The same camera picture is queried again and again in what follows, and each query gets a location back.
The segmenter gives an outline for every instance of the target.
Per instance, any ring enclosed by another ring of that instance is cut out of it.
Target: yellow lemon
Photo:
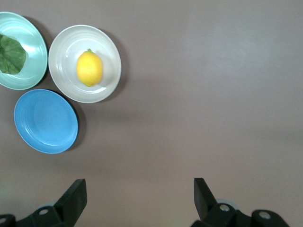
[[[77,76],[88,87],[99,83],[102,79],[102,60],[91,49],[83,52],[77,61]]]

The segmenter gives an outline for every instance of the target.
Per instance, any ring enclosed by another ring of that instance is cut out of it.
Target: white plate
[[[77,60],[87,49],[103,62],[102,80],[91,87],[82,84],[76,74]],[[88,25],[68,27],[56,36],[49,50],[48,67],[62,93],[81,103],[107,98],[121,77],[121,59],[115,44],[104,32]]]

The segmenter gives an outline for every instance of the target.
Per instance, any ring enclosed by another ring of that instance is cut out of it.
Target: plate
[[[15,106],[14,120],[22,139],[47,154],[66,151],[78,134],[72,106],[51,90],[34,89],[22,95]]]
[[[10,75],[0,70],[0,84],[14,90],[35,86],[47,68],[47,48],[43,37],[31,22],[12,12],[0,12],[0,33],[16,39],[27,52],[19,74]]]
[[[76,73],[77,60],[88,49],[103,62],[102,80],[91,87],[82,84]],[[107,98],[121,77],[121,59],[115,44],[104,32],[88,25],[68,27],[55,37],[49,50],[48,66],[62,93],[81,103],[96,103]]]

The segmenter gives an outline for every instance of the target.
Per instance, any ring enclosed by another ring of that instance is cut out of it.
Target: lettuce leaf
[[[24,66],[26,51],[21,44],[0,34],[0,70],[11,75],[18,74]]]

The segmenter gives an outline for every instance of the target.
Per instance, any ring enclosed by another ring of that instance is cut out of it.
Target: blue plate
[[[11,12],[0,12],[0,33],[17,40],[27,52],[24,66],[17,75],[0,70],[0,84],[14,90],[35,86],[47,68],[47,48],[43,37],[31,22]]]
[[[21,96],[14,119],[22,139],[47,154],[66,151],[78,134],[72,106],[61,95],[46,89],[31,90]]]

